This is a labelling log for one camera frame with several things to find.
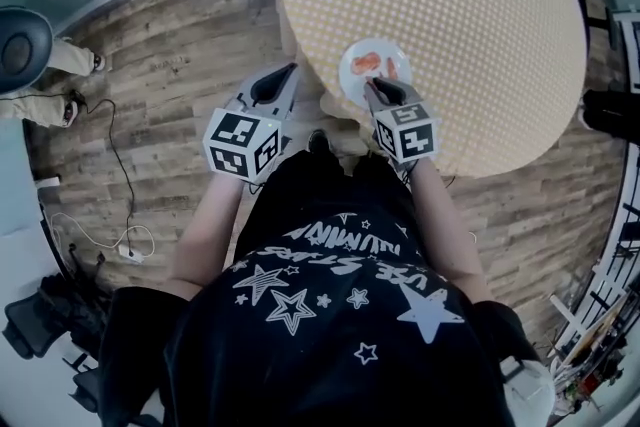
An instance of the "khaki pants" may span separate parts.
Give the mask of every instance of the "khaki pants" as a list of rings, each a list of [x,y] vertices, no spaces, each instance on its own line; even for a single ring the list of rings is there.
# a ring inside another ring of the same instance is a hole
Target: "khaki pants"
[[[56,39],[49,67],[86,77],[93,71],[93,52]],[[28,119],[44,127],[65,126],[63,118],[67,101],[63,96],[48,97],[46,94],[27,88],[4,95],[0,98],[0,118]]]

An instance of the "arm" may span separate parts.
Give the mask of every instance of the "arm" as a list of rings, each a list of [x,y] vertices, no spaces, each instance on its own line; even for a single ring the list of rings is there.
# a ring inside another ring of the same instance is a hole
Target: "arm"
[[[411,173],[418,226],[436,272],[460,288],[473,303],[493,300],[478,250],[430,159]]]
[[[215,175],[182,234],[163,290],[190,300],[222,272],[244,182]]]

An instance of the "black shoe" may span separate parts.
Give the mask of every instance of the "black shoe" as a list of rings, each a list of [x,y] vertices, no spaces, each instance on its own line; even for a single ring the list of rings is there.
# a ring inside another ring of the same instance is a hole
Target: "black shoe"
[[[333,153],[331,143],[329,142],[327,133],[324,130],[318,129],[311,132],[309,141],[307,142],[307,151],[315,155]]]

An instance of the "fiducial marker cube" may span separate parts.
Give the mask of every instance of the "fiducial marker cube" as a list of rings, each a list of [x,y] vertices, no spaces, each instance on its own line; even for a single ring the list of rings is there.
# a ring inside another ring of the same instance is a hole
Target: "fiducial marker cube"
[[[203,144],[209,166],[218,173],[261,183],[281,151],[282,123],[244,112],[216,109]]]
[[[427,102],[389,107],[373,117],[378,143],[399,164],[438,153],[439,120]]]

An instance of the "yellow tablecloth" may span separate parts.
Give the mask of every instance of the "yellow tablecloth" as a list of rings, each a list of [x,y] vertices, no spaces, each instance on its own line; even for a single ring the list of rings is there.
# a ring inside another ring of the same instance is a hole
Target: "yellow tablecloth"
[[[298,43],[350,116],[338,80],[344,51],[366,37],[395,41],[413,86],[442,119],[436,165],[488,176],[536,159],[578,103],[586,38],[577,0],[282,0]]]

